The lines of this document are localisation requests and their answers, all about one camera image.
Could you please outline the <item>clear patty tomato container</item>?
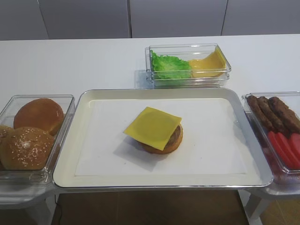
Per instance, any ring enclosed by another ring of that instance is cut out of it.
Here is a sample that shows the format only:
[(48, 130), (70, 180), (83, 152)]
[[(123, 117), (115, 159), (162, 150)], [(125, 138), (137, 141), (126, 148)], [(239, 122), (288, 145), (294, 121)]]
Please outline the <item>clear patty tomato container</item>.
[[(248, 120), (254, 130), (254, 133), (262, 147), (262, 151), (268, 161), (268, 164), (274, 175), (274, 181), (277, 184), (299, 184), (300, 182), (300, 170), (290, 170), (288, 169), (281, 158), (275, 152), (272, 144), (268, 139), (269, 131), (265, 129), (261, 123), (256, 118), (255, 114), (252, 112), (250, 106), (247, 103), (247, 97), (253, 95), (257, 98), (266, 97), (267, 99), (271, 97), (278, 97), (281, 99), (292, 111), (295, 112), (298, 119), (300, 119), (300, 93), (298, 91), (290, 92), (260, 92), (260, 93), (249, 93), (243, 95), (244, 108)], [(289, 140), (291, 132), (285, 126), (286, 131), (283, 135)]]

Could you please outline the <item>clear bun container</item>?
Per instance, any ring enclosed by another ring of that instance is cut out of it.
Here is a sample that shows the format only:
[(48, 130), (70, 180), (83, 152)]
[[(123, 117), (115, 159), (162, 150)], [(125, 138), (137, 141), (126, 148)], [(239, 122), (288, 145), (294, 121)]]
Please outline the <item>clear bun container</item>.
[(50, 175), (60, 152), (67, 128), (75, 113), (75, 98), (72, 95), (15, 95), (8, 101), (0, 113), (0, 125), (12, 127), (14, 117), (25, 104), (38, 98), (49, 98), (59, 104), (64, 112), (63, 123), (54, 135), (54, 144), (45, 166), (41, 170), (6, 170), (0, 171), (1, 184), (46, 184), (50, 182)]

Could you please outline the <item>green lettuce leaf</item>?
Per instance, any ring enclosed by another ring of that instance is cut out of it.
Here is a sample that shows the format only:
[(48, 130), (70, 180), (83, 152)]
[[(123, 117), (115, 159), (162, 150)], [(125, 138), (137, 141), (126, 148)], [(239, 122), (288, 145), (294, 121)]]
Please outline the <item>green lettuce leaf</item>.
[(156, 79), (187, 79), (191, 78), (191, 66), (188, 61), (176, 56), (157, 55), (151, 53), (151, 69)]

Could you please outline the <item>meat patty on tray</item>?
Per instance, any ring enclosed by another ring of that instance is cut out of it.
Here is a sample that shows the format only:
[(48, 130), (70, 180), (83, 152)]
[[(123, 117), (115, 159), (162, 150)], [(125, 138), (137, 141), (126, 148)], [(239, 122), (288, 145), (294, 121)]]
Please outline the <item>meat patty on tray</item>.
[(182, 135), (182, 127), (181, 127), (181, 124), (179, 124), (175, 131), (173, 132), (173, 134), (171, 135), (169, 141), (167, 142), (166, 144), (166, 148), (167, 147), (172, 147), (179, 139), (180, 139), (180, 136)]

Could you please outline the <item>white metal tray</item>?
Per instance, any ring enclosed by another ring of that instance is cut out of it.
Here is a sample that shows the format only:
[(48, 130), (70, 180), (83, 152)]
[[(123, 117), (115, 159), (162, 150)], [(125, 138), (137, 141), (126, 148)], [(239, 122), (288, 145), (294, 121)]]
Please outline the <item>white metal tray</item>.
[[(77, 164), (91, 122), (92, 101), (217, 99), (229, 101), (237, 126), (246, 141), (240, 155), (245, 173), (234, 174), (162, 174), (162, 175), (76, 175)], [(265, 187), (273, 180), (261, 146), (246, 118), (238, 95), (226, 88), (155, 89), (155, 90), (89, 90), (78, 101), (65, 141), (53, 172), (53, 182), (60, 188), (252, 188)]]

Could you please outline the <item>brown patty left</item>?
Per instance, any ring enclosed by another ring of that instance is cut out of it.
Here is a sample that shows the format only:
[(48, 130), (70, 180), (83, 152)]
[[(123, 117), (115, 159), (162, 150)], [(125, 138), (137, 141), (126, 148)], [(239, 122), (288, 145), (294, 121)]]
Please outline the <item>brown patty left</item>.
[(247, 97), (247, 103), (250, 106), (252, 112), (255, 114), (258, 121), (261, 123), (261, 125), (268, 131), (275, 131), (275, 128), (272, 125), (271, 121), (265, 116), (265, 114), (261, 110), (258, 104), (258, 98), (253, 95), (250, 95), (249, 97)]

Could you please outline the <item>yellow cheese slices in container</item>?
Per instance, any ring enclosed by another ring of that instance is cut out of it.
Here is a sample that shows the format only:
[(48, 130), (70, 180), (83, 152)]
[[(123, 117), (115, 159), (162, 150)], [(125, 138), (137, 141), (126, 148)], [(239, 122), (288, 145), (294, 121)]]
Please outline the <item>yellow cheese slices in container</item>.
[(193, 78), (217, 77), (226, 70), (226, 61), (219, 48), (204, 59), (189, 60)]

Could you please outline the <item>brown patty middle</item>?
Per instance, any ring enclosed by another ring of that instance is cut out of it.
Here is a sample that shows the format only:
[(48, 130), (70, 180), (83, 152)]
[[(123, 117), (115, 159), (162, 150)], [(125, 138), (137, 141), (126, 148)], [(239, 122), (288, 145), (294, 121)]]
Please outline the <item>brown patty middle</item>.
[(286, 131), (286, 128), (279, 117), (277, 117), (277, 115), (271, 110), (271, 107), (269, 106), (269, 100), (266, 97), (259, 97), (258, 104), (265, 116), (272, 123), (275, 131), (283, 134)]

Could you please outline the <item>red tomato slice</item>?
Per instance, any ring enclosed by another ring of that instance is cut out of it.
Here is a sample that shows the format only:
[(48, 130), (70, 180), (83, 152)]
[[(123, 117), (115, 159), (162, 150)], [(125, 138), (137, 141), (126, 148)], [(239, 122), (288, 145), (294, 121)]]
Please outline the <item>red tomato slice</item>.
[(300, 159), (300, 135), (297, 133), (291, 134), (288, 142), (289, 142), (292, 152), (294, 153), (296, 158), (299, 160)]
[(270, 143), (272, 144), (272, 146), (273, 146), (275, 152), (277, 153), (277, 155), (281, 158), (281, 160), (285, 164), (285, 166), (288, 169), (291, 169), (293, 164), (290, 161), (290, 159), (288, 158), (288, 156), (285, 154), (284, 149), (282, 148), (282, 146), (276, 140), (275, 133), (273, 131), (270, 131), (268, 133), (268, 139), (269, 139)]
[(275, 138), (280, 148), (278, 154), (282, 158), (285, 165), (290, 170), (299, 170), (300, 159), (296, 155), (295, 151), (292, 149), (291, 145), (288, 142), (288, 139), (282, 133), (275, 133)]

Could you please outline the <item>white paper sheet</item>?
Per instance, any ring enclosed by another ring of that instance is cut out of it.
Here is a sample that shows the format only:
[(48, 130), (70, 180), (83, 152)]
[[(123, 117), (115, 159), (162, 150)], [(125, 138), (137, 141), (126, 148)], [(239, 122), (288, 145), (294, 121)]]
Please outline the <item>white paper sheet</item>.
[[(183, 140), (167, 155), (145, 152), (124, 130), (146, 107), (181, 117)], [(92, 101), (78, 176), (245, 173), (245, 138), (228, 100)]]

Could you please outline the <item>sesame bun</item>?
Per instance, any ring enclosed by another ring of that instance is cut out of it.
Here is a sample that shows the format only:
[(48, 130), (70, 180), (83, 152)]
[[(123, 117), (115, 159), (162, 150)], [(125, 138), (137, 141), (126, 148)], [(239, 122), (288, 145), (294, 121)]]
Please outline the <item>sesame bun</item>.
[(6, 141), (7, 136), (13, 130), (14, 129), (9, 126), (5, 126), (5, 125), (0, 126), (0, 170), (1, 171), (7, 170), (7, 168), (5, 166), (13, 158), (14, 151), (12, 149), (12, 146), (11, 146), (11, 144), (8, 145), (8, 142)]
[(17, 128), (1, 142), (0, 161), (6, 170), (41, 170), (53, 144), (54, 137), (39, 128)]

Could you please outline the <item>bottom bun on tray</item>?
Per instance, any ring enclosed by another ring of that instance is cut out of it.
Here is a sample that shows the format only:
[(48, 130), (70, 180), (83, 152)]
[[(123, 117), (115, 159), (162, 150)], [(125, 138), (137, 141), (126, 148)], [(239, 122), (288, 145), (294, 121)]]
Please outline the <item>bottom bun on tray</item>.
[(177, 148), (180, 146), (181, 142), (182, 142), (182, 139), (183, 139), (183, 128), (182, 128), (182, 135), (180, 136), (180, 139), (172, 146), (172, 147), (164, 147), (163, 150), (159, 150), (159, 149), (156, 149), (154, 147), (151, 147), (149, 145), (146, 145), (144, 143), (141, 143), (141, 146), (142, 148), (148, 152), (148, 153), (151, 153), (151, 154), (160, 154), (160, 155), (163, 155), (163, 154), (169, 154), (169, 153), (172, 153), (173, 151), (177, 150)]

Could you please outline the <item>yellow cheese slice on burger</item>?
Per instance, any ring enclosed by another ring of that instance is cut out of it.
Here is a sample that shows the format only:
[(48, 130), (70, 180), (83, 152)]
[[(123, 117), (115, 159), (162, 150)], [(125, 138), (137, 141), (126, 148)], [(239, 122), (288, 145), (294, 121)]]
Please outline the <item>yellow cheese slice on burger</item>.
[(124, 130), (124, 134), (162, 151), (182, 118), (146, 107)]

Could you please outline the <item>brown patty right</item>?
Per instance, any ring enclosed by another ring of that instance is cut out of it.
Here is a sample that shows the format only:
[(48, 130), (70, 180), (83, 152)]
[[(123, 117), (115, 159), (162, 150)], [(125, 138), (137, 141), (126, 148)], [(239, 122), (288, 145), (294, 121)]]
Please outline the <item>brown patty right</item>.
[(300, 120), (294, 111), (278, 97), (269, 98), (269, 105), (273, 112), (282, 120), (291, 133), (300, 133)]

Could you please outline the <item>red tomato slice left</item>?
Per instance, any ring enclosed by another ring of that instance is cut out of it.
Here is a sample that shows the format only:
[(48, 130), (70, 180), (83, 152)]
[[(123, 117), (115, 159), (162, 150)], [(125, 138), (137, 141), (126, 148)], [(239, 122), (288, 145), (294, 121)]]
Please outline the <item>red tomato slice left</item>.
[(285, 166), (288, 169), (291, 169), (293, 164), (290, 161), (290, 159), (288, 158), (288, 156), (285, 154), (284, 149), (282, 148), (282, 146), (276, 140), (275, 133), (273, 131), (270, 131), (268, 133), (268, 139), (269, 139), (270, 143), (272, 144), (272, 146), (273, 146), (275, 152), (277, 153), (277, 155), (281, 158), (281, 160), (285, 164)]

